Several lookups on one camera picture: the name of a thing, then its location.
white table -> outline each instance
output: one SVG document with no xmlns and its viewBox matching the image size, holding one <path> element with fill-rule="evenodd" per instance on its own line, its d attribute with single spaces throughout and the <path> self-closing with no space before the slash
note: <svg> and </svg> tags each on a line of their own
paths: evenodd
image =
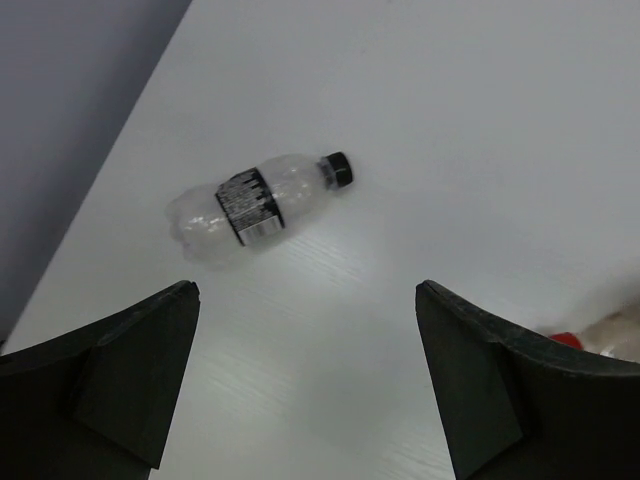
<svg viewBox="0 0 640 480">
<path fill-rule="evenodd" d="M 153 479 L 452 479 L 414 286 L 531 327 L 640 292 L 638 25 L 635 1 L 196 0 L 8 351 L 192 279 Z M 338 149 L 352 190 L 253 261 L 169 239 L 187 187 Z"/>
</svg>

bottle label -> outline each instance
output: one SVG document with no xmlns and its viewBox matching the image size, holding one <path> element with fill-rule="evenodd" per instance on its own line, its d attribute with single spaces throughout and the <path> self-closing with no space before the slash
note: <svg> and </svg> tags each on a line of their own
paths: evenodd
<svg viewBox="0 0 640 480">
<path fill-rule="evenodd" d="M 257 168 L 220 185 L 216 198 L 242 246 L 284 229 L 282 213 Z"/>
</svg>

bottle body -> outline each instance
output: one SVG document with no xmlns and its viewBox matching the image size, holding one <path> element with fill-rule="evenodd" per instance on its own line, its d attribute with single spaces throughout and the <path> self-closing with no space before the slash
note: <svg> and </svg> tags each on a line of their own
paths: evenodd
<svg viewBox="0 0 640 480">
<path fill-rule="evenodd" d="M 219 185 L 187 190 L 166 209 L 171 235 L 187 259 L 224 264 L 242 247 L 295 225 L 344 186 L 332 157 L 283 155 Z"/>
<path fill-rule="evenodd" d="M 640 305 L 608 315 L 579 333 L 551 338 L 587 352 L 640 363 Z"/>
</svg>

white barcode area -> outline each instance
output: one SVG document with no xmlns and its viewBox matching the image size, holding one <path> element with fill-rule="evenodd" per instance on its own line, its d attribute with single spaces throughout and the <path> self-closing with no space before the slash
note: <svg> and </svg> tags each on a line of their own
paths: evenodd
<svg viewBox="0 0 640 480">
<path fill-rule="evenodd" d="M 268 237 L 269 235 L 278 233 L 280 230 L 282 230 L 280 219 L 275 216 L 267 218 L 260 223 L 256 223 L 249 228 L 240 230 L 238 232 L 238 235 L 240 235 L 242 243 L 244 243 L 245 245 L 251 245 L 256 240 L 260 240 L 263 237 Z"/>
</svg>

bottle with black cap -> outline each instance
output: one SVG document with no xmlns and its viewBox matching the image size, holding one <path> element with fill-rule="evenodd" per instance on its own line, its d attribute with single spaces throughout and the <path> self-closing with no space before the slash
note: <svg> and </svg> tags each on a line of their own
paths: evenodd
<svg viewBox="0 0 640 480">
<path fill-rule="evenodd" d="M 342 152 L 283 155 L 226 182 L 187 190 L 166 214 L 185 257 L 223 264 L 242 247 L 291 227 L 351 183 L 353 171 Z"/>
</svg>

